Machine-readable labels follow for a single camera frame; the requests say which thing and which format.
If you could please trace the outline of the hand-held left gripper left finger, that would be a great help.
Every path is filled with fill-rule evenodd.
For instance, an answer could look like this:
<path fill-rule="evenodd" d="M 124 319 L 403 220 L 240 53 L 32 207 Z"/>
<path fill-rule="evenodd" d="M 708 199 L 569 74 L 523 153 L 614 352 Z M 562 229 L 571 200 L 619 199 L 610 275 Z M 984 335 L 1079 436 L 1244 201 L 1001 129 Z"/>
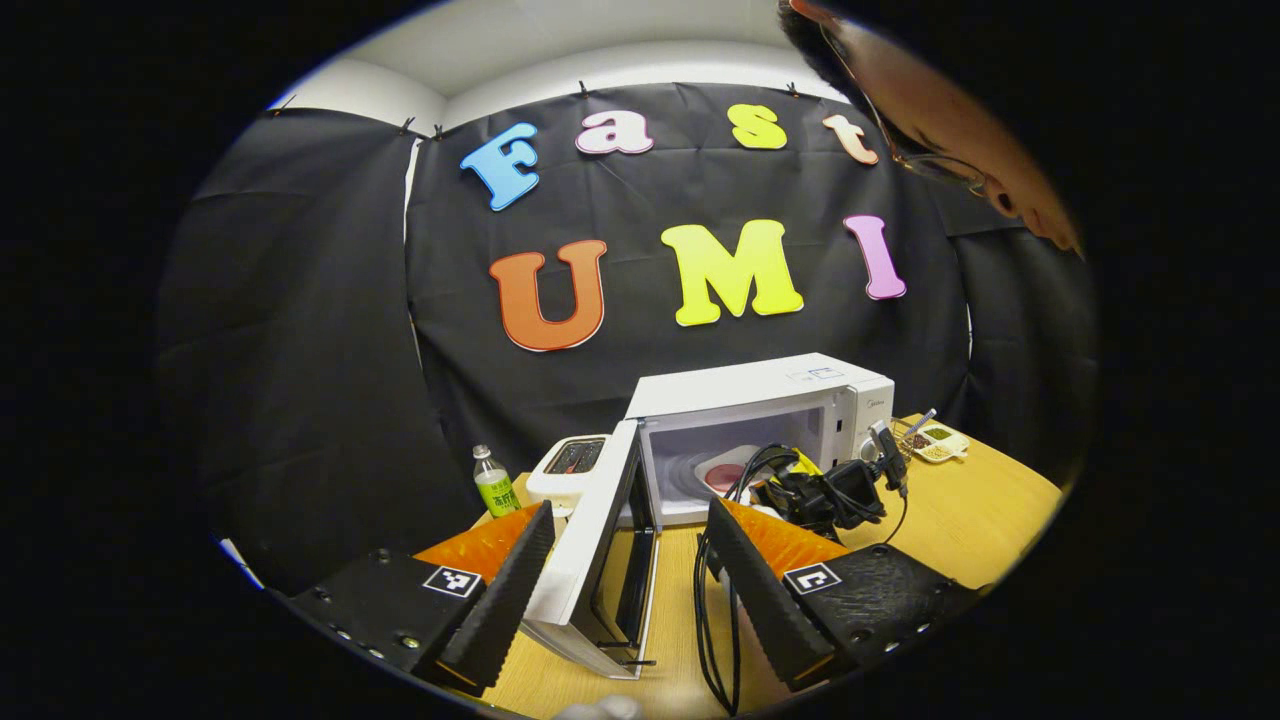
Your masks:
<path fill-rule="evenodd" d="M 385 669 L 483 693 L 500 675 L 554 541 L 543 501 L 416 555 L 375 550 L 288 609 Z"/>

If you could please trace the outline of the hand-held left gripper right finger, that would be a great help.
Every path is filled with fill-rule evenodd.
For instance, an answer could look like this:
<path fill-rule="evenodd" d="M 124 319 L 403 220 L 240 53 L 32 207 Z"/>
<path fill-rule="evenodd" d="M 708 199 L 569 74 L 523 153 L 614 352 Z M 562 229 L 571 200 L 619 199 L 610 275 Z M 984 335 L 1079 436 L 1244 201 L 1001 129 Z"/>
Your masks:
<path fill-rule="evenodd" d="M 724 498 L 710 503 L 707 532 L 774 675 L 791 691 L 879 666 L 984 593 L 892 544 L 850 550 Z"/>

